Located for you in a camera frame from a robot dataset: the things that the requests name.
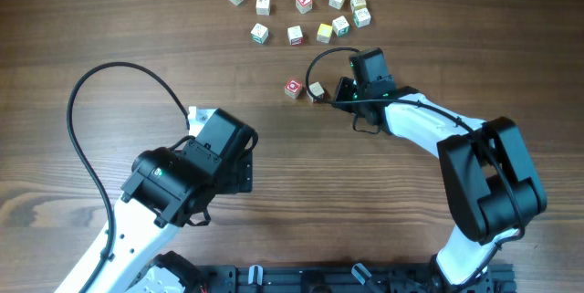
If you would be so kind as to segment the white red H block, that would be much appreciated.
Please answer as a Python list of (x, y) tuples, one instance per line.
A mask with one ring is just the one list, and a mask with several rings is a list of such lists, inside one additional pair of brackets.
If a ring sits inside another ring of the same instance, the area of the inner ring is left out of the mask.
[(308, 86), (307, 94), (312, 102), (318, 102), (325, 97), (326, 91), (319, 82), (314, 82)]

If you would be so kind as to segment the yellow topped wooden block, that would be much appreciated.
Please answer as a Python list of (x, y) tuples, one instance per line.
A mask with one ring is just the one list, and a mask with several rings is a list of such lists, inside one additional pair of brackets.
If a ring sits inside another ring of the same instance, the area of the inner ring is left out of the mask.
[(328, 44), (333, 33), (333, 27), (328, 24), (320, 24), (317, 32), (317, 41)]

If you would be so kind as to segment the red Q letter block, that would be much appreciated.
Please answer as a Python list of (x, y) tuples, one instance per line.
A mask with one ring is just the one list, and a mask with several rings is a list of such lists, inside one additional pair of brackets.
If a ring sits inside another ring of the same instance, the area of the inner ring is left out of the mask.
[(293, 78), (290, 79), (284, 87), (285, 94), (292, 99), (297, 99), (298, 96), (302, 93), (303, 89), (303, 84)]

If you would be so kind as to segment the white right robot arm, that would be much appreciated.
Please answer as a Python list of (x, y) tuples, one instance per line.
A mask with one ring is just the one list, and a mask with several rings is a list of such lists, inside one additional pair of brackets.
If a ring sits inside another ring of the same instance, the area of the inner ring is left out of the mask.
[(520, 129), (507, 117), (465, 117), (418, 89), (397, 87), (378, 48), (349, 53), (353, 76), (340, 80), (334, 107), (439, 160), (455, 227), (433, 262), (444, 288), (469, 288), (483, 278), (496, 251), (521, 239), (528, 223), (547, 209)]

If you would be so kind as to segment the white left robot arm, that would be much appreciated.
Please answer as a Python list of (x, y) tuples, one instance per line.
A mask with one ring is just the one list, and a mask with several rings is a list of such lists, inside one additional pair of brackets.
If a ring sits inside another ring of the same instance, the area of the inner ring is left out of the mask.
[(135, 159), (110, 220), (58, 291), (126, 291), (193, 215), (210, 224), (208, 205), (218, 194), (252, 190), (257, 132), (222, 109), (191, 119), (189, 135)]

